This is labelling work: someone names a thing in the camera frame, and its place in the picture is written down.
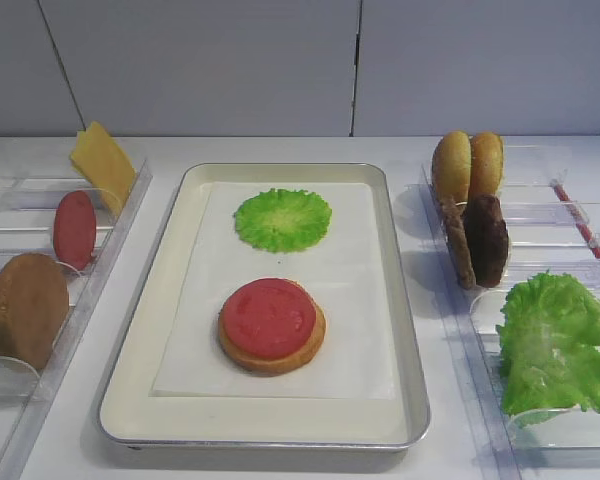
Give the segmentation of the dark brown meat patty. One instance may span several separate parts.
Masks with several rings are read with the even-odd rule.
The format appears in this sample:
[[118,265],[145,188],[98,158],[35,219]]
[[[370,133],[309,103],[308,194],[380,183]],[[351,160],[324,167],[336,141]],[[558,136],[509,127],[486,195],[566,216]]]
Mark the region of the dark brown meat patty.
[[509,254],[509,236],[499,199],[491,194],[473,197],[463,217],[476,283],[497,286]]

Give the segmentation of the tomato slice on bun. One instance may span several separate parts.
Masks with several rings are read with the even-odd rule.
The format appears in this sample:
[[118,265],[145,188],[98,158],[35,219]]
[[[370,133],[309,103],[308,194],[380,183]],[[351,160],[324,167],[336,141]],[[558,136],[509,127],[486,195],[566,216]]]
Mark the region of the tomato slice on bun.
[[262,278],[243,285],[225,302],[220,325],[228,339],[259,359],[287,357],[303,347],[315,326],[310,296],[296,283]]

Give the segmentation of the thin brown meat patty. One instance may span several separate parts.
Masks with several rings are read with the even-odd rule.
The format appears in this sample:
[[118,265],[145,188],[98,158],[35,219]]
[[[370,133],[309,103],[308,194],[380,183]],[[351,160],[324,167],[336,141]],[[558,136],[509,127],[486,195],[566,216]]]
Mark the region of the thin brown meat patty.
[[460,211],[452,197],[443,198],[440,209],[458,283],[463,289],[472,289],[476,286],[476,277]]

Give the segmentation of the yellow cheese slices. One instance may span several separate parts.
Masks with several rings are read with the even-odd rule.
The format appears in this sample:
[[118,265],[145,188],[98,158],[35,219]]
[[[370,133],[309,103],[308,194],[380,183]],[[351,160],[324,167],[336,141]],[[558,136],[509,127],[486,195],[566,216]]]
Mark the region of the yellow cheese slices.
[[93,121],[77,133],[70,159],[74,168],[100,190],[102,201],[118,217],[136,178],[126,152],[99,122]]

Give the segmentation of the red tomato slice in rack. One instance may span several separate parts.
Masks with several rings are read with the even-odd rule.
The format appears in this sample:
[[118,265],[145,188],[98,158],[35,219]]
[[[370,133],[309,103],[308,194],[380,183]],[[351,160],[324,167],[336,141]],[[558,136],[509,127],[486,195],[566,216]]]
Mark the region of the red tomato slice in rack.
[[96,215],[90,197],[78,190],[60,201],[54,219],[53,247],[56,257],[77,270],[91,261],[96,240]]

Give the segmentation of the large curly lettuce leaf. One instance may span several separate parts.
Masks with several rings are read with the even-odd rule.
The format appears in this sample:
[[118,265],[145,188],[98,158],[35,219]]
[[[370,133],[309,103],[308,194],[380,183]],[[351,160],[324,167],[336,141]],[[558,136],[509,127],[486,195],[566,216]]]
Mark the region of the large curly lettuce leaf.
[[496,327],[508,415],[572,408],[600,414],[600,300],[569,274],[516,284]]

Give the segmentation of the metal baking tray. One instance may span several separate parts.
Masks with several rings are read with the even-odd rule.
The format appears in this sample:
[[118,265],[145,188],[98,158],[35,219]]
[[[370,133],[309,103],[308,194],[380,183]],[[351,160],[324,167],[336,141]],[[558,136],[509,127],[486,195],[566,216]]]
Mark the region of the metal baking tray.
[[[267,190],[306,190],[308,183],[371,188],[390,315],[394,398],[154,392],[214,182],[265,183]],[[417,442],[428,428],[430,408],[384,172],[367,164],[203,164],[189,169],[129,321],[101,402],[100,422],[115,440],[142,445],[400,451]]]

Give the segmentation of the bottom bun on tray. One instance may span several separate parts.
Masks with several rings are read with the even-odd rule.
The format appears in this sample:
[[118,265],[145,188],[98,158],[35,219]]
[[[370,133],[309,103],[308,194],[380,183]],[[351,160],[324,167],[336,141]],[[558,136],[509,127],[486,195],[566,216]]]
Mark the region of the bottom bun on tray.
[[263,375],[281,375],[303,367],[318,353],[327,331],[327,322],[323,310],[315,301],[311,301],[311,303],[316,314],[316,320],[309,338],[299,350],[278,359],[262,359],[240,349],[229,339],[225,331],[223,325],[225,314],[224,310],[221,310],[218,316],[217,335],[224,354],[243,369]]

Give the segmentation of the white parchment paper sheet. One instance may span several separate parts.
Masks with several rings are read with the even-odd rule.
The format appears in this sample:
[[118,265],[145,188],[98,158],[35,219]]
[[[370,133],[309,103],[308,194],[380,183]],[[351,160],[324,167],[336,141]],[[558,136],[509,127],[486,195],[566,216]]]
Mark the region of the white parchment paper sheet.
[[[153,390],[158,395],[388,400],[395,396],[390,315],[372,190],[363,183],[308,183],[332,210],[327,234],[303,252],[252,248],[234,213],[265,183],[214,182]],[[225,300],[259,278],[300,284],[322,308],[326,336],[313,360],[264,377],[239,368],[218,344]]]

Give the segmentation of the left top bun half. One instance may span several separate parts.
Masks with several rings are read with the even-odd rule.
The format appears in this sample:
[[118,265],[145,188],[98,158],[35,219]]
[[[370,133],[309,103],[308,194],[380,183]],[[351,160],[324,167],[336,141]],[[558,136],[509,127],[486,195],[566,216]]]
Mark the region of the left top bun half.
[[451,198],[456,203],[468,199],[471,178],[469,135],[461,130],[447,133],[437,144],[432,158],[431,181],[439,200]]

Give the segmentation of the bun half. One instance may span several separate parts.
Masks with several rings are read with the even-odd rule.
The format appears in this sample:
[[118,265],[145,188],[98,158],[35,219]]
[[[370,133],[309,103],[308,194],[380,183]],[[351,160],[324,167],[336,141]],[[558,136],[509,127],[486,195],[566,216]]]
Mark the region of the bun half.
[[437,144],[432,158],[431,181],[439,200],[451,198],[456,203],[468,199],[471,178],[469,135],[461,130],[447,133]]
[[471,178],[468,198],[495,195],[500,186],[504,168],[504,145],[501,137],[485,131],[470,139]]

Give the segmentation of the right top bun half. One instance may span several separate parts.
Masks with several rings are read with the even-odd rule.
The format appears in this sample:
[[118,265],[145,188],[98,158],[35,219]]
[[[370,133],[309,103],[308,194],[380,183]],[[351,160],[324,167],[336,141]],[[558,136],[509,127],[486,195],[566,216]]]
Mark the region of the right top bun half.
[[500,186],[504,168],[504,145],[501,137],[485,131],[470,139],[471,178],[468,198],[495,195]]

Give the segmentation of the left clear acrylic rack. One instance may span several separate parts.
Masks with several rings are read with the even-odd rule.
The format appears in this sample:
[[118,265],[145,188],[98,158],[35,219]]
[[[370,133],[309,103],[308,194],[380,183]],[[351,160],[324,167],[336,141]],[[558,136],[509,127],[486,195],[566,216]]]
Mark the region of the left clear acrylic rack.
[[97,230],[90,263],[83,269],[62,267],[69,312],[46,367],[36,370],[0,357],[0,479],[20,476],[149,187],[148,163],[140,160],[134,168],[136,179],[118,215],[109,211],[99,189],[76,174],[0,178],[0,270],[19,254],[53,255],[55,212],[69,193],[82,190],[89,195]]

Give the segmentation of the clear acrylic rack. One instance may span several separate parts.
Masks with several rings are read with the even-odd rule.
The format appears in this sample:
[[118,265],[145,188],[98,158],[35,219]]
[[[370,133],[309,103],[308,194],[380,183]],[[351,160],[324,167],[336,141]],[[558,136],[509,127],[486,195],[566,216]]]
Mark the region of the clear acrylic rack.
[[90,263],[83,269],[62,267],[69,312],[46,367],[36,370],[0,357],[0,479],[20,476],[149,187],[148,163],[140,160],[134,168],[136,179],[118,215],[109,211],[99,189],[76,174],[0,178],[0,270],[19,254],[53,255],[55,212],[69,193],[82,190],[89,195],[97,230]]
[[579,199],[575,154],[563,146],[508,145],[498,196],[509,233],[509,258],[493,288],[464,290],[438,212],[430,166],[419,193],[444,274],[439,301],[452,350],[470,383],[469,415],[477,447],[494,479],[600,479],[600,414],[571,408],[509,416],[501,409],[505,383],[497,326],[508,291],[538,273],[577,278],[600,299],[600,201]]

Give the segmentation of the right clear acrylic rack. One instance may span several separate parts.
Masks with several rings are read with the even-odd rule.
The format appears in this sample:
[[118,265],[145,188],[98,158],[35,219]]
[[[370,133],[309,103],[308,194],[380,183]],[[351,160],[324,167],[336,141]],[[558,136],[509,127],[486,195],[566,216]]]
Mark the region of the right clear acrylic rack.
[[494,479],[600,479],[600,414],[571,408],[509,416],[501,409],[505,383],[497,326],[508,291],[538,273],[577,278],[600,299],[600,201],[579,199],[575,154],[563,146],[508,145],[498,196],[509,233],[509,258],[493,288],[464,290],[438,212],[430,166],[419,193],[444,274],[439,301],[452,350],[470,383],[469,415],[477,447]]

